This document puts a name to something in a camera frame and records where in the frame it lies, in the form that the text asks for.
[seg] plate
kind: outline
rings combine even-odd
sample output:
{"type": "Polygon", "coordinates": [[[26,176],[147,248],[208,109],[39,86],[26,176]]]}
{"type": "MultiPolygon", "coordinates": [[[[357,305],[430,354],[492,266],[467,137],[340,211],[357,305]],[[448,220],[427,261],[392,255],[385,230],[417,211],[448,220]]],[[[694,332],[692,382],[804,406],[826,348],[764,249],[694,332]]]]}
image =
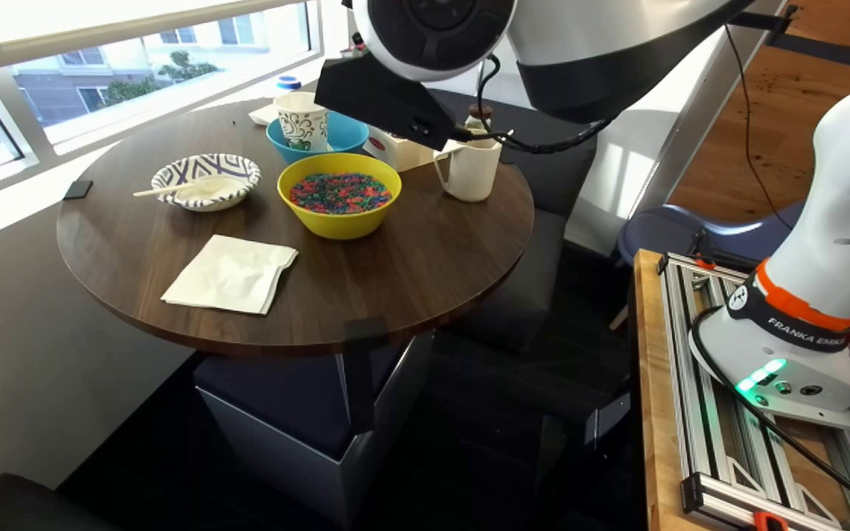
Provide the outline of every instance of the plate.
{"type": "Polygon", "coordinates": [[[246,199],[246,193],[258,186],[261,180],[261,168],[239,156],[239,152],[193,152],[184,159],[174,159],[168,164],[162,164],[153,176],[150,186],[162,189],[162,186],[181,186],[188,180],[197,180],[205,174],[224,174],[234,180],[246,180],[246,186],[231,186],[224,190],[172,190],[172,193],[160,193],[162,204],[178,204],[188,211],[219,211],[219,210],[231,210],[237,204],[246,199]]]}

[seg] wire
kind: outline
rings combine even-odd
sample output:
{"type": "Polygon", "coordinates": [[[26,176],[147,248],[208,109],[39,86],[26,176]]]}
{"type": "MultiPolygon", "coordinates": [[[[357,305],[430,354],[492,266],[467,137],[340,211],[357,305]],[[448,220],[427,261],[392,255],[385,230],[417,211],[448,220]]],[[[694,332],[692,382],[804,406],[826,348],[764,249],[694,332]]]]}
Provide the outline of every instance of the wire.
{"type": "Polygon", "coordinates": [[[489,127],[489,112],[483,112],[483,89],[486,89],[486,81],[503,71],[503,58],[500,56],[486,56],[486,61],[492,63],[492,71],[483,75],[483,63],[481,63],[481,80],[479,80],[479,121],[481,121],[481,127],[486,128],[486,137],[495,137],[500,143],[504,143],[504,148],[514,148],[514,151],[528,151],[528,152],[560,152],[560,151],[573,151],[576,143],[585,143],[585,140],[590,140],[594,136],[599,136],[618,114],[610,114],[610,118],[603,118],[603,121],[596,121],[596,122],[590,122],[587,128],[582,128],[582,131],[576,131],[573,137],[563,137],[563,140],[548,140],[548,143],[528,143],[528,140],[519,140],[519,137],[514,137],[514,128],[509,128],[509,131],[500,131],[500,128],[492,128],[489,127]]]}
{"type": "Polygon", "coordinates": [[[764,415],[756,404],[746,401],[743,392],[739,392],[739,388],[728,382],[728,378],[724,375],[724,367],[714,363],[712,351],[709,351],[709,348],[702,345],[702,339],[699,339],[699,320],[709,319],[709,316],[717,311],[717,308],[720,308],[720,305],[702,308],[702,311],[694,319],[694,323],[692,323],[692,336],[694,336],[694,345],[697,345],[702,363],[714,370],[714,378],[724,382],[724,388],[728,388],[728,394],[739,398],[742,406],[749,409],[749,412],[759,417],[759,425],[764,425],[768,429],[773,429],[782,441],[789,441],[793,450],[799,450],[808,462],[814,462],[821,471],[826,471],[832,481],[839,481],[841,487],[850,488],[850,476],[839,475],[832,466],[826,466],[821,457],[814,457],[804,441],[798,441],[793,437],[789,437],[786,429],[779,429],[779,425],[776,425],[771,415],[764,415]]]}
{"type": "Polygon", "coordinates": [[[746,159],[746,168],[749,168],[752,180],[759,181],[762,193],[768,198],[771,211],[779,218],[779,224],[786,230],[790,230],[789,220],[782,218],[782,211],[776,210],[773,193],[762,181],[762,174],[756,171],[756,161],[752,161],[752,96],[749,96],[749,86],[746,86],[746,68],[743,68],[739,41],[731,37],[731,28],[728,27],[724,27],[724,28],[725,28],[725,41],[728,41],[731,58],[739,61],[739,71],[742,71],[742,89],[743,89],[743,159],[746,159]]]}

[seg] round wooden table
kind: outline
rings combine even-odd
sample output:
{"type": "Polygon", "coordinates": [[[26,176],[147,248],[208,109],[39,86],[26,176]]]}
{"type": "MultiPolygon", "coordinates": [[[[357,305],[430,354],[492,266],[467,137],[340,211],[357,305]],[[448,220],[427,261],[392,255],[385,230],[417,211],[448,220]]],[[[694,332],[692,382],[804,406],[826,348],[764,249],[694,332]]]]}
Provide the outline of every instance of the round wooden table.
{"type": "Polygon", "coordinates": [[[57,242],[72,274],[126,320],[219,354],[340,351],[354,320],[414,336],[469,308],[509,276],[531,238],[534,204],[516,168],[503,164],[483,204],[442,193],[430,168],[401,174],[405,190],[385,226],[357,242],[306,232],[278,199],[283,168],[262,128],[261,103],[231,103],[162,118],[103,152],[82,180],[94,189],[66,199],[57,242]],[[262,171],[258,190],[228,211],[185,211],[132,198],[150,174],[188,152],[243,152],[262,171]],[[213,236],[298,248],[268,316],[162,304],[160,294],[213,236]]]}

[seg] white cup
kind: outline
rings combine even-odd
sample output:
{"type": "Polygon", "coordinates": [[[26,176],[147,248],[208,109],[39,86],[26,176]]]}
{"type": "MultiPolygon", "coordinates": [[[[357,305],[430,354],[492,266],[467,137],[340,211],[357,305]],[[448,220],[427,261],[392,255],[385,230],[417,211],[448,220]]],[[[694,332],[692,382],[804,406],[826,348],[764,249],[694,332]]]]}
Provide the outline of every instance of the white cup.
{"type": "Polygon", "coordinates": [[[486,199],[492,190],[503,143],[492,137],[451,143],[436,152],[436,176],[442,189],[458,199],[486,199]]]}
{"type": "Polygon", "coordinates": [[[290,92],[278,100],[281,131],[295,148],[327,148],[327,109],[314,103],[309,92],[290,92]]]}

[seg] patterned bowl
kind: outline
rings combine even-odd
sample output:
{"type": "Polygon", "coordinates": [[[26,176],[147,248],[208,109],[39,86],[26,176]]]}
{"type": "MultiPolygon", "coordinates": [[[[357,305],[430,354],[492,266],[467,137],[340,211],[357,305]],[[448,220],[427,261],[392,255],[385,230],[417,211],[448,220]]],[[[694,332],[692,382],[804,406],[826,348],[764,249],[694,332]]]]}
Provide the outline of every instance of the patterned bowl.
{"type": "Polygon", "coordinates": [[[174,159],[168,164],[162,164],[153,176],[150,186],[162,189],[162,186],[181,186],[188,181],[196,176],[205,174],[222,174],[222,176],[237,176],[246,180],[246,186],[228,186],[224,190],[172,190],[172,193],[160,193],[162,204],[178,204],[188,211],[219,211],[219,210],[231,210],[237,204],[246,199],[246,193],[258,186],[261,180],[261,168],[239,156],[239,152],[193,152],[184,159],[174,159]]]}

